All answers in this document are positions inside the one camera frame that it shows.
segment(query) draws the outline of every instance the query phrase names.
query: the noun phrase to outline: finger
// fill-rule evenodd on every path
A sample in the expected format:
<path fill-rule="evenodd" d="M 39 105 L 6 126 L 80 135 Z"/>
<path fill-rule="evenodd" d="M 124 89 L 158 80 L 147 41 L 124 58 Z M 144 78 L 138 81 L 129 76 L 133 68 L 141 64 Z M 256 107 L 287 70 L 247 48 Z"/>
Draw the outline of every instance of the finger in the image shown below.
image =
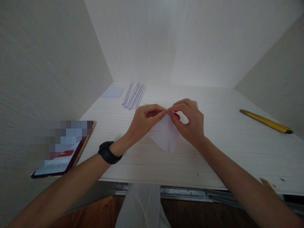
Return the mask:
<path fill-rule="evenodd" d="M 153 126 L 158 123 L 159 121 L 162 120 L 162 118 L 166 115 L 166 111 L 162 111 L 160 113 L 158 113 L 156 116 L 150 118 L 150 120 L 152 121 Z"/>
<path fill-rule="evenodd" d="M 160 113 L 161 111 L 152 111 L 152 112 L 148 112 L 148 113 L 146 113 L 145 115 L 146 115 L 146 117 L 148 117 L 148 116 L 156 116 L 158 113 Z"/>
<path fill-rule="evenodd" d="M 166 109 L 164 107 L 161 107 L 158 104 L 150 104 L 150 105 L 146 105 L 143 107 L 144 107 L 145 113 L 152 112 L 152 111 L 166 111 Z"/>
<path fill-rule="evenodd" d="M 182 113 L 188 118 L 190 122 L 194 120 L 195 112 L 186 104 L 177 104 L 167 109 L 167 112 L 172 111 L 182 111 Z"/>
<path fill-rule="evenodd" d="M 171 112 L 168 112 L 168 115 L 171 117 L 172 123 L 176 126 L 179 132 L 185 127 L 184 124 Z"/>
<path fill-rule="evenodd" d="M 185 99 L 182 99 L 180 101 L 177 101 L 173 104 L 173 106 L 178 105 L 178 104 L 186 104 L 187 106 L 189 106 L 193 110 L 198 110 L 199 109 L 199 107 L 197 106 L 197 102 L 192 101 L 189 98 L 185 98 Z"/>

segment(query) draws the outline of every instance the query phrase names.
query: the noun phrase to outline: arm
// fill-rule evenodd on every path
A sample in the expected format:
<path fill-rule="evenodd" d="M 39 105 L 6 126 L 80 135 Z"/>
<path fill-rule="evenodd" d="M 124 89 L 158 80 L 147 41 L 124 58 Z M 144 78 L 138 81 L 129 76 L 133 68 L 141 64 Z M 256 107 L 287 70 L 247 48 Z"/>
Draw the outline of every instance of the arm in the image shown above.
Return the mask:
<path fill-rule="evenodd" d="M 125 153 L 165 114 L 165 109 L 156 104 L 137 108 L 129 130 L 109 147 L 110 151 L 116 156 Z M 110 164 L 106 163 L 99 154 L 90 157 L 52 183 L 24 208 L 8 227 L 51 225 L 77 202 L 109 167 Z"/>
<path fill-rule="evenodd" d="M 184 99 L 167 110 L 181 135 L 207 160 L 226 187 L 260 227 L 303 227 L 303 221 L 273 192 L 220 151 L 204 136 L 204 115 L 196 101 Z M 182 111 L 183 124 L 170 112 Z"/>

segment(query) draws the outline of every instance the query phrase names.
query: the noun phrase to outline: white panel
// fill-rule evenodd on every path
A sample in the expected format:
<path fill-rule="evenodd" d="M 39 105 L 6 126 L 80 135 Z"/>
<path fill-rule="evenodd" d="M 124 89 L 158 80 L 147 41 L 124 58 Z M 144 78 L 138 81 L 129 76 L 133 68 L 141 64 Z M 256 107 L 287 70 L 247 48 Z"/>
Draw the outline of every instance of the white panel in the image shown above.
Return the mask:
<path fill-rule="evenodd" d="M 112 86 L 128 84 L 113 82 Z M 240 109 L 246 109 L 275 120 L 239 92 L 199 86 L 146 86 L 141 105 L 156 103 L 168 108 L 186 97 L 196 100 L 205 116 L 205 135 L 219 149 L 255 178 L 261 177 L 276 185 L 281 193 L 304 195 L 304 141 L 240 113 Z M 99 98 L 81 118 L 97 120 L 97 125 L 80 162 L 96 154 L 102 142 L 117 140 L 126 133 L 134 110 L 123 109 L 123 99 L 123 96 L 117 100 Z M 179 114 L 185 122 L 185 116 Z M 131 147 L 100 180 L 226 189 L 201 154 L 181 135 L 173 154 L 166 154 L 149 135 Z"/>
<path fill-rule="evenodd" d="M 301 0 L 85 0 L 114 81 L 234 87 Z"/>
<path fill-rule="evenodd" d="M 32 120 L 78 120 L 112 83 L 83 0 L 0 7 L 0 227 L 54 179 L 30 178 Z"/>
<path fill-rule="evenodd" d="M 236 90 L 304 140 L 304 15 Z"/>

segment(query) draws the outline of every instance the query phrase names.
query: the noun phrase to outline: wrist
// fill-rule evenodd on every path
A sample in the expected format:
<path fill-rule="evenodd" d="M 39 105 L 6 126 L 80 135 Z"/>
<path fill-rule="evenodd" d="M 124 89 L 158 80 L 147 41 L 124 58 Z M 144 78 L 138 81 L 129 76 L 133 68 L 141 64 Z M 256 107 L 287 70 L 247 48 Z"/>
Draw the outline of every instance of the wrist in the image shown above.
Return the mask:
<path fill-rule="evenodd" d="M 134 144 L 132 143 L 129 135 L 125 134 L 119 140 L 117 140 L 112 145 L 110 145 L 109 149 L 112 154 L 119 157 L 119 156 L 123 155 L 133 145 Z"/>
<path fill-rule="evenodd" d="M 204 136 L 201 140 L 199 140 L 198 142 L 196 142 L 196 144 L 194 145 L 194 147 L 201 154 L 204 154 L 207 151 L 210 143 L 211 143 L 211 141 L 207 137 Z"/>

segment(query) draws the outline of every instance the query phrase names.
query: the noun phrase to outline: white wall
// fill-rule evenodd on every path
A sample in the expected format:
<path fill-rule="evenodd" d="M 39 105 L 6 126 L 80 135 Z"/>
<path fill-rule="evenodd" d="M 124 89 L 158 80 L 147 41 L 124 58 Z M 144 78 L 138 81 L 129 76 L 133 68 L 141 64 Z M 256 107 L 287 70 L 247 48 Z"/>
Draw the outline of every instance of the white wall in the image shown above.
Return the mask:
<path fill-rule="evenodd" d="M 31 120 L 78 120 L 112 83 L 83 0 L 0 7 L 0 227 L 53 178 L 33 180 Z"/>
<path fill-rule="evenodd" d="M 302 0 L 85 0 L 114 81 L 235 87 Z"/>
<path fill-rule="evenodd" d="M 304 140 L 304 14 L 236 90 Z"/>

